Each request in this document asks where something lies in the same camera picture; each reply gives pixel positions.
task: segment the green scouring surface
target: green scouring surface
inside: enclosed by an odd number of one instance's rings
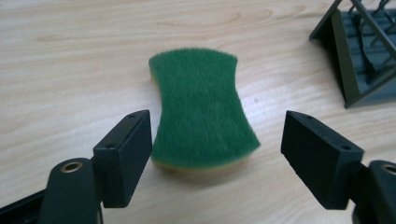
[[[260,145],[236,92],[236,57],[212,49],[176,49],[148,63],[163,104],[154,162],[214,168],[239,161]]]

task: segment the wood grain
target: wood grain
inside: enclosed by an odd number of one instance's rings
[[[280,154],[285,112],[295,110],[365,149],[364,164],[396,162],[396,103],[345,110],[325,50],[308,41],[331,3],[0,1],[0,206],[46,187],[57,163],[90,158],[126,114],[149,109],[155,137],[161,99],[149,58],[203,47],[238,57],[236,88],[261,148],[227,175],[150,161],[130,206],[105,209],[105,223],[351,223],[352,203],[324,210]]]

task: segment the green sponge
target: green sponge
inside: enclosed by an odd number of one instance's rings
[[[177,49],[148,63],[163,102],[151,154],[155,163],[213,168],[239,161],[260,145],[236,92],[233,55]]]

